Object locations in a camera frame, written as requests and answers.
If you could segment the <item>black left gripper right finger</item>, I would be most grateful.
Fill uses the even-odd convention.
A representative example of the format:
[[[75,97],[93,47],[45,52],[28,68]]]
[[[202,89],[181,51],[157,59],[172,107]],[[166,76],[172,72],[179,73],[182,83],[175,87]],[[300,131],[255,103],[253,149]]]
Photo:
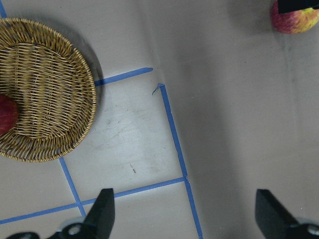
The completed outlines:
[[[299,222],[267,189],[258,189],[255,200],[255,221],[266,239],[286,239],[289,230]]]

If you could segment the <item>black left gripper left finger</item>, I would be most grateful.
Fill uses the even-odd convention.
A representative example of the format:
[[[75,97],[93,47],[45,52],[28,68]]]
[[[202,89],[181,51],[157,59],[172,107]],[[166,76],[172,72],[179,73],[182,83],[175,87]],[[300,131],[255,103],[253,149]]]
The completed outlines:
[[[87,214],[84,225],[95,239],[108,239],[115,222],[114,190],[102,189]]]

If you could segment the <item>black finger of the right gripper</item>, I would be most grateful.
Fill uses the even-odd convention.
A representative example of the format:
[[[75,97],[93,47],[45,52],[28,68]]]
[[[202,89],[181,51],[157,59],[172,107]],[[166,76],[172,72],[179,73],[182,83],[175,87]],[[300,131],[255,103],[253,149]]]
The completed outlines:
[[[289,13],[308,8],[318,9],[319,0],[278,0],[279,13]]]

